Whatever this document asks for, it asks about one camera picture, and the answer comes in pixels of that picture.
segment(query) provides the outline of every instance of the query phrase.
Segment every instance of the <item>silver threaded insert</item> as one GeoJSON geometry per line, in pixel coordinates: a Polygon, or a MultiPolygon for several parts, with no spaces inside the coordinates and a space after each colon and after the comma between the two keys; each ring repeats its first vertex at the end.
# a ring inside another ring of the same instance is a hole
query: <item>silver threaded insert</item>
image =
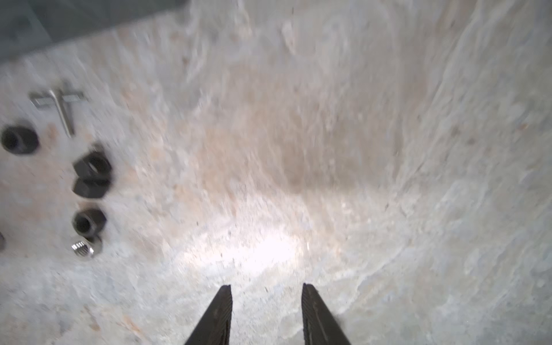
{"type": "Polygon", "coordinates": [[[102,240],[99,237],[85,238],[77,236],[73,238],[72,243],[71,250],[84,261],[94,258],[102,251],[102,240]]]}
{"type": "Polygon", "coordinates": [[[71,246],[73,252],[80,257],[86,258],[94,255],[94,248],[89,247],[84,241],[78,241],[71,246]]]}

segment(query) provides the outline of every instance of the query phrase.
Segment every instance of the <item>marble surface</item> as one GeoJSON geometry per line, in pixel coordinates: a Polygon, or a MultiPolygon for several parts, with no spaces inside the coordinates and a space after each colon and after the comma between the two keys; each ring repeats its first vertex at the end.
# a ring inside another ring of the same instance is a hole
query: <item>marble surface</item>
{"type": "Polygon", "coordinates": [[[231,284],[232,344],[302,344],[309,282],[353,344],[550,344],[551,37],[547,0],[205,0],[0,66],[41,140],[0,152],[0,343],[182,344],[231,284]]]}

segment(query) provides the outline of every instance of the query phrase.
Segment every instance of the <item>stone surface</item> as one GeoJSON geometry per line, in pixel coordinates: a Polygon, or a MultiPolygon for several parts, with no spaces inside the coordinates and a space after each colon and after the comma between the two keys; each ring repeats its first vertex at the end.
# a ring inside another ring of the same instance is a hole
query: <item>stone surface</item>
{"type": "Polygon", "coordinates": [[[192,1],[0,67],[0,343],[301,344],[313,283],[353,344],[552,342],[552,4],[192,1]],[[76,137],[27,98],[65,81],[76,137]],[[71,162],[114,166],[92,262],[71,162]]]}

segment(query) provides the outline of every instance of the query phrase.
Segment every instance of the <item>black hex nut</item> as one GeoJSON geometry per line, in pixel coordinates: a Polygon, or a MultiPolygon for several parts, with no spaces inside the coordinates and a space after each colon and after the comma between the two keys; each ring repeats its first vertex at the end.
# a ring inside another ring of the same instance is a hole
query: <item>black hex nut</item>
{"type": "Polygon", "coordinates": [[[38,135],[22,126],[8,126],[2,131],[2,147],[14,155],[30,155],[39,146],[38,135]]]}
{"type": "Polygon", "coordinates": [[[73,168],[81,178],[109,179],[112,170],[107,157],[100,151],[82,156],[73,163],[73,168]]]}
{"type": "Polygon", "coordinates": [[[110,186],[111,181],[108,179],[77,178],[73,192],[86,199],[100,199],[107,193],[110,186]]]}
{"type": "Polygon", "coordinates": [[[73,217],[73,229],[84,238],[93,238],[104,228],[107,218],[99,209],[79,211],[73,217]]]}

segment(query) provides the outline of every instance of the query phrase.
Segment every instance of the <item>hex nut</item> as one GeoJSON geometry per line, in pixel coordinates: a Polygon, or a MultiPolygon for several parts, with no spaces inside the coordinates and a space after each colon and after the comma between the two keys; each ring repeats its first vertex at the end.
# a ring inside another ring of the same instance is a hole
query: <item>hex nut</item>
{"type": "Polygon", "coordinates": [[[93,151],[73,163],[73,168],[80,178],[109,179],[111,164],[103,152],[93,151]]]}
{"type": "Polygon", "coordinates": [[[22,126],[8,126],[2,131],[2,147],[13,155],[30,155],[39,147],[38,135],[22,126]]]}
{"type": "Polygon", "coordinates": [[[103,230],[107,218],[99,209],[79,211],[73,217],[73,229],[84,238],[93,238],[103,230]]]}
{"type": "Polygon", "coordinates": [[[92,238],[84,238],[78,236],[71,245],[73,253],[81,260],[91,260],[102,251],[102,240],[96,236],[92,238]]]}
{"type": "Polygon", "coordinates": [[[107,193],[110,186],[111,181],[108,179],[77,178],[73,192],[86,199],[100,199],[107,193]]]}

